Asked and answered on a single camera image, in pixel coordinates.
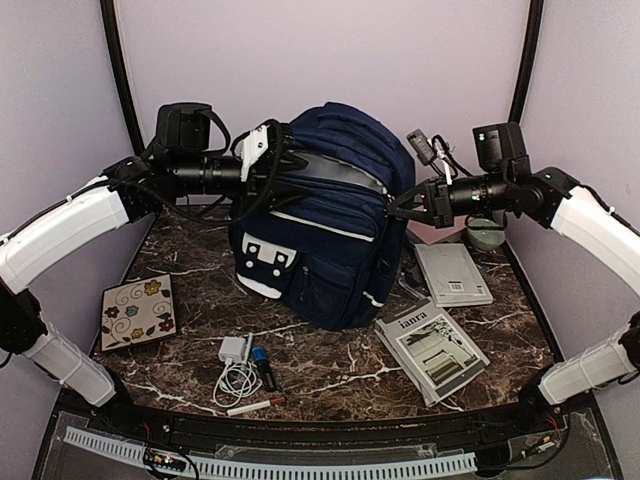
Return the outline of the grey book with barcode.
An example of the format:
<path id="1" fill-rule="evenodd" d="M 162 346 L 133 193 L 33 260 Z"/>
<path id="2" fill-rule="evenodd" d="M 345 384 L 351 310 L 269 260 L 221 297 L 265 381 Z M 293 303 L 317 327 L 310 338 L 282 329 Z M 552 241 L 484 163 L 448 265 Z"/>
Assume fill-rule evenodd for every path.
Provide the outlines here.
<path id="1" fill-rule="evenodd" d="M 463 244 L 416 244 L 414 250 L 436 307 L 470 307 L 493 303 L 493 295 Z"/>

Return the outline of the navy blue student backpack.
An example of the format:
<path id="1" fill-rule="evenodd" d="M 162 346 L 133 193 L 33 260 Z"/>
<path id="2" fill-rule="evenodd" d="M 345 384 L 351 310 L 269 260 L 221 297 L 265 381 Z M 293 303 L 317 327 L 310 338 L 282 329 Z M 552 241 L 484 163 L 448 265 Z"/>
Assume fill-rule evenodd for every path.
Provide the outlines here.
<path id="1" fill-rule="evenodd" d="M 290 158 L 277 176 L 302 196 L 229 229 L 238 281 L 328 330 L 364 327 L 396 278 L 407 223 L 387 206 L 416 184 L 402 142 L 361 110 L 328 102 L 291 123 Z"/>

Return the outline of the dark cover book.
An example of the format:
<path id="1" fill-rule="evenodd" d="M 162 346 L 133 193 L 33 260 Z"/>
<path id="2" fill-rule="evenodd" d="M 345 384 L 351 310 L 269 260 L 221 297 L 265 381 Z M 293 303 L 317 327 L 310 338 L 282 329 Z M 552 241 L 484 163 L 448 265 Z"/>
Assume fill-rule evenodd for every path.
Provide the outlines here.
<path id="1" fill-rule="evenodd" d="M 417 264 L 401 268 L 398 276 L 398 284 L 418 299 L 425 299 L 430 296 L 422 271 Z"/>

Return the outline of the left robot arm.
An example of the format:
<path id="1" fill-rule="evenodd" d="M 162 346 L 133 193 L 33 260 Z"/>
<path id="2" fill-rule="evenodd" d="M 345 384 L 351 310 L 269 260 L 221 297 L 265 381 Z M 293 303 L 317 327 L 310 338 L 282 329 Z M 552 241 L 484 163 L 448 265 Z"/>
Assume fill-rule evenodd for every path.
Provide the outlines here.
<path id="1" fill-rule="evenodd" d="M 30 284 L 101 235 L 132 224 L 191 194 L 238 197 L 230 224 L 267 207 L 277 174 L 300 169 L 283 156 L 293 141 L 289 124 L 268 119 L 232 138 L 208 104 L 159 108 L 156 133 L 138 156 L 125 158 L 65 199 L 1 238 L 1 348 L 22 355 L 101 411 L 120 436 L 141 427 L 140 412 L 117 375 L 89 358 L 43 320 Z"/>

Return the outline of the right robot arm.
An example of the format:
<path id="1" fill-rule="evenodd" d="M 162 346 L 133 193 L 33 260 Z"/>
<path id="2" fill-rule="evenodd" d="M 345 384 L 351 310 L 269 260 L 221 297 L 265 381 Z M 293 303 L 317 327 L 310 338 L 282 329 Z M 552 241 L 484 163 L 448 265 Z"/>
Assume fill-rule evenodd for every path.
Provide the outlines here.
<path id="1" fill-rule="evenodd" d="M 389 213 L 435 228 L 455 218 L 494 211 L 526 215 L 568 238 L 607 266 L 633 292 L 639 290 L 639 232 L 599 194 L 568 173 L 547 167 L 534 172 L 521 127 L 516 122 L 473 131 L 482 174 L 427 180 L 393 200 Z M 510 424 L 521 434 L 534 432 L 549 406 L 639 376 L 639 317 L 607 339 L 537 373 L 519 393 Z"/>

